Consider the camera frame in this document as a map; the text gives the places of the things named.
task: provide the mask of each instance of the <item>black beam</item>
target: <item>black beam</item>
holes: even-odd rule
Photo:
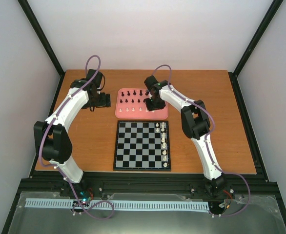
[[[275,13],[279,9],[280,5],[282,4],[283,0],[274,0],[269,7],[268,11],[265,14],[265,17],[261,21],[257,31],[255,32],[254,36],[252,37],[248,47],[246,48],[241,60],[237,64],[233,74],[234,77],[237,78],[240,72],[242,71],[243,67],[245,66],[247,60],[249,59],[251,53],[255,49],[256,45],[258,44],[260,38],[264,34],[266,28],[270,24],[271,20],[273,19]]]
[[[232,88],[233,88],[233,93],[236,99],[236,103],[239,109],[239,112],[241,114],[241,119],[243,122],[243,126],[245,129],[245,133],[246,133],[246,137],[247,137],[247,141],[249,144],[249,148],[251,151],[251,155],[253,157],[254,163],[255,163],[255,167],[258,170],[261,170],[261,173],[264,176],[264,179],[269,180],[268,176],[266,174],[266,169],[265,169],[265,165],[264,162],[262,160],[261,154],[260,154],[260,150],[258,147],[258,143],[255,137],[255,133],[252,129],[251,126],[251,122],[248,116],[248,112],[245,106],[245,102],[242,96],[242,92],[239,86],[239,83],[237,81],[237,79],[234,77],[233,73],[229,72],[229,77],[230,77],[230,81],[232,84]]]
[[[49,43],[49,41],[47,40],[34,12],[32,11],[29,3],[27,0],[18,0],[18,2],[20,3],[21,8],[23,9],[24,13],[26,14],[31,26],[33,27],[33,29],[35,30],[39,40],[41,41],[43,47],[45,48],[48,56],[50,57],[55,69],[57,70],[57,72],[59,73],[60,76],[63,76],[65,74],[64,70],[61,67],[60,62],[58,61],[56,55],[54,54],[54,51]]]

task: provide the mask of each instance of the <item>black metal frame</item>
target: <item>black metal frame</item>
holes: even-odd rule
[[[42,42],[45,50],[47,51],[51,61],[53,62],[56,70],[60,75],[60,81],[57,91],[55,93],[50,113],[52,114],[56,104],[56,100],[61,89],[61,85],[64,79],[65,72],[62,70],[56,55],[54,54],[47,38],[45,37],[33,11],[31,10],[27,0],[18,0],[25,14],[27,15],[31,25],[36,31],[38,38]],[[265,32],[278,8],[282,4],[283,0],[274,0],[268,9],[264,19],[260,23],[255,35],[249,43],[246,51],[240,59],[235,71],[229,72],[229,79],[232,84],[233,93],[237,101],[237,106],[240,111],[243,126],[251,150],[251,154],[256,167],[256,175],[244,175],[250,185],[252,194],[255,195],[275,195],[284,223],[286,225],[286,210],[278,188],[277,183],[269,182],[266,174],[266,169],[258,148],[258,144],[251,126],[251,122],[246,110],[244,99],[237,81],[237,77],[252,51],[259,42],[261,36]],[[35,165],[38,157],[35,158],[30,177],[22,179],[20,186],[17,190],[15,199],[12,204],[12,208],[6,220],[2,233],[8,233],[20,193],[23,191],[57,191],[61,195],[73,196],[70,188],[62,179],[62,176],[58,172],[51,171],[35,171]],[[203,185],[204,175],[190,175],[190,174],[155,174],[155,173],[84,173],[84,177],[92,184],[92,188],[95,196],[103,197],[113,193],[159,193],[159,194],[179,194],[189,198],[199,198],[204,201],[220,201],[223,197],[210,198],[205,193],[201,192],[201,186]],[[247,188],[243,181],[233,175],[227,176],[228,183],[231,188],[234,189],[236,194],[247,194]]]

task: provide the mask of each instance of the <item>chessboard border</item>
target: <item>chessboard border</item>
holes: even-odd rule
[[[142,169],[136,169],[136,168],[131,168],[131,169],[126,169],[126,168],[117,168],[115,167],[116,165],[116,159],[117,159],[117,146],[118,146],[118,135],[119,135],[119,124],[120,123],[166,123],[166,133],[167,133],[167,156],[168,156],[168,168],[159,168],[159,169],[149,169],[149,168],[142,168]],[[118,120],[117,121],[117,129],[116,129],[116,140],[115,140],[115,147],[114,147],[114,163],[113,163],[113,171],[126,171],[126,172],[131,172],[131,171],[149,171],[149,172],[171,172],[171,154],[170,154],[170,138],[169,138],[169,121],[168,120]]]

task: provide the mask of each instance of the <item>white wall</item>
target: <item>white wall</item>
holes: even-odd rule
[[[65,69],[233,71],[272,0],[29,0]]]
[[[286,206],[286,1],[255,48],[239,84],[271,181]]]
[[[48,114],[59,76],[16,0],[0,0],[0,233]]]

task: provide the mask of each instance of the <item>chessboard square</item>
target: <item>chessboard square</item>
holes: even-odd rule
[[[123,167],[123,161],[116,161],[116,167]]]
[[[129,161],[123,161],[123,167],[129,167]]]
[[[129,162],[129,167],[135,167],[135,161],[130,161]]]
[[[119,132],[118,138],[124,138],[124,133],[120,133],[120,132]]]
[[[155,138],[155,133],[149,133],[148,138]]]
[[[135,150],[135,149],[131,149],[131,150],[130,150],[130,155],[135,155],[135,153],[136,153],[136,150]]]
[[[139,150],[139,149],[136,150],[136,155],[142,155],[142,154],[143,154],[143,150]]]
[[[137,143],[137,150],[142,150],[143,149],[143,144]]]
[[[123,161],[123,155],[117,155],[117,161]]]
[[[155,150],[155,155],[162,155],[162,150]]]
[[[124,149],[117,149],[117,155],[123,155]]]
[[[148,167],[154,168],[155,167],[155,162],[148,162]]]
[[[142,155],[142,161],[148,161],[148,155]]]
[[[149,155],[148,156],[148,161],[155,161],[155,155]]]
[[[129,160],[130,160],[130,161],[135,161],[135,155],[130,155]]]
[[[130,155],[124,155],[123,156],[124,161],[129,161],[130,160]]]
[[[161,155],[155,155],[155,161],[162,161],[162,156]]]
[[[135,162],[135,167],[142,167],[142,162]]]
[[[156,168],[161,168],[162,167],[162,162],[155,162],[155,167]]]
[[[162,142],[162,140],[160,138],[155,138],[155,144],[161,144],[161,142]]]
[[[124,144],[124,149],[130,150],[130,144]]]
[[[143,155],[148,155],[148,149],[143,149],[143,150],[142,150],[142,154],[143,154]]]
[[[135,160],[136,161],[142,161],[142,155],[136,155]]]
[[[119,139],[118,139],[118,143],[119,143],[119,144],[123,144],[123,143],[124,143],[124,138],[119,138]]]
[[[143,161],[142,162],[142,167],[143,168],[148,168],[148,161]]]

